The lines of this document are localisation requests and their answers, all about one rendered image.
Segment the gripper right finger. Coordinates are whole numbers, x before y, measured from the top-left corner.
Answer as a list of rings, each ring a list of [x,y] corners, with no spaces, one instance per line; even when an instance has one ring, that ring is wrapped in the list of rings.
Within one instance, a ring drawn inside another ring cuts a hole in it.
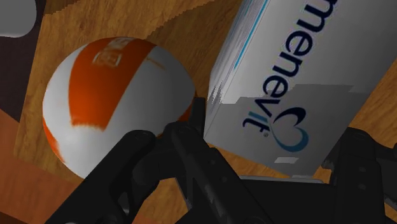
[[[384,208],[397,211],[397,143],[388,148],[349,127],[321,167],[337,190],[335,224],[397,224]]]

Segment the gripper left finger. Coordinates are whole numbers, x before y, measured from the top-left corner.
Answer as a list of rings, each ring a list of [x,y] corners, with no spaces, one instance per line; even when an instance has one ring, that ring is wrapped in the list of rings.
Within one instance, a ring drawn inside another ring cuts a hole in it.
[[[125,134],[45,224],[132,224],[160,180],[175,178],[188,201],[176,224],[273,224],[243,181],[204,141],[206,101],[156,137]]]

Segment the orange and white ball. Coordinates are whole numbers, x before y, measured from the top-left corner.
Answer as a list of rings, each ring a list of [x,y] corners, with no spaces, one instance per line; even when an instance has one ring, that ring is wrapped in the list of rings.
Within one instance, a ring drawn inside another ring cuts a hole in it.
[[[43,128],[57,158],[85,178],[127,132],[160,135],[187,120],[195,96],[190,75],[166,49],[139,38],[98,39],[54,71]]]

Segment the wooden table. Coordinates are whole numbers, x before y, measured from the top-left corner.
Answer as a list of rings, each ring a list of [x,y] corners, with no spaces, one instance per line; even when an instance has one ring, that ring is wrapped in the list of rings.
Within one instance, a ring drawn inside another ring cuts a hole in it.
[[[46,85],[58,64],[77,47],[97,38],[133,36],[174,54],[192,76],[198,96],[207,97],[209,73],[242,0],[79,0],[55,11],[48,0],[19,122],[14,156],[24,161],[24,194],[18,216],[43,224],[81,182],[50,149],[41,108]],[[397,141],[397,60],[351,126],[387,146]],[[139,215],[173,224],[187,212],[173,179],[161,181]]]

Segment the white box with blue lettering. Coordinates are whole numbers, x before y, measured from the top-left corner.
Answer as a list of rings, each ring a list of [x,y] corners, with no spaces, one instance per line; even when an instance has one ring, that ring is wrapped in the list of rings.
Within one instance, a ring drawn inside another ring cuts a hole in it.
[[[397,58],[397,0],[242,0],[211,71],[204,139],[312,176]]]

